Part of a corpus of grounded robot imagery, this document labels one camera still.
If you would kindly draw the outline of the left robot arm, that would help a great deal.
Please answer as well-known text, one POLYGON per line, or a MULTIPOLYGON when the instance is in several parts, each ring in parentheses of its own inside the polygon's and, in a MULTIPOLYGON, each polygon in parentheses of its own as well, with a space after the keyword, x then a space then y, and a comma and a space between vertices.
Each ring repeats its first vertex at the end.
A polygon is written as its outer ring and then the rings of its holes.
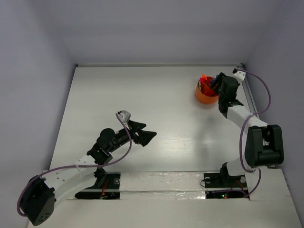
POLYGON ((27 217, 33 226, 45 222, 65 200, 88 188, 104 185, 104 167, 114 165, 125 158, 112 160, 112 152, 126 143, 146 146, 156 132, 145 131, 146 124, 129 120, 115 132, 105 128, 93 147, 74 164, 56 167, 32 177, 17 201, 17 213, 27 217))

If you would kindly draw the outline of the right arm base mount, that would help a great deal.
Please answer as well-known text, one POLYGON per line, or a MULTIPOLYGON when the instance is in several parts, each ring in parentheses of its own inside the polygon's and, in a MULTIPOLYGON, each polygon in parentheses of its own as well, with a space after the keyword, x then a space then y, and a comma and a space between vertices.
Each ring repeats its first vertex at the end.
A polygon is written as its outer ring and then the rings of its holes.
POLYGON ((204 173, 200 185, 206 189, 207 199, 248 198, 245 176, 230 176, 226 163, 219 172, 204 173))

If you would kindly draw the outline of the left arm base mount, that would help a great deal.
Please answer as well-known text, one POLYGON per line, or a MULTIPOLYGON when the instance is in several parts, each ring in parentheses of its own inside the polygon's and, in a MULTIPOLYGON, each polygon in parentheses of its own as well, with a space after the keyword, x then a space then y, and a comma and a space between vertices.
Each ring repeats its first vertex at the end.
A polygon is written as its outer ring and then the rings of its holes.
POLYGON ((75 194, 80 200, 119 200, 120 199, 120 172, 107 172, 98 177, 95 184, 75 194))

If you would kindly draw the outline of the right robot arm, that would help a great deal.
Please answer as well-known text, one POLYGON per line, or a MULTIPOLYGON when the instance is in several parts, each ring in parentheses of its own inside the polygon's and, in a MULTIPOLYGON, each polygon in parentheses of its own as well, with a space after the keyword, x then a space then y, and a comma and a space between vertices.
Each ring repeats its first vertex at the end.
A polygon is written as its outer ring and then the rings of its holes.
POLYGON ((238 87, 246 74, 245 70, 240 69, 234 69, 233 76, 220 73, 210 86, 218 94, 221 114, 241 129, 239 158, 224 163, 218 175, 223 186, 230 186, 237 177, 260 167, 282 164, 285 158, 281 127, 261 121, 237 100, 238 87))

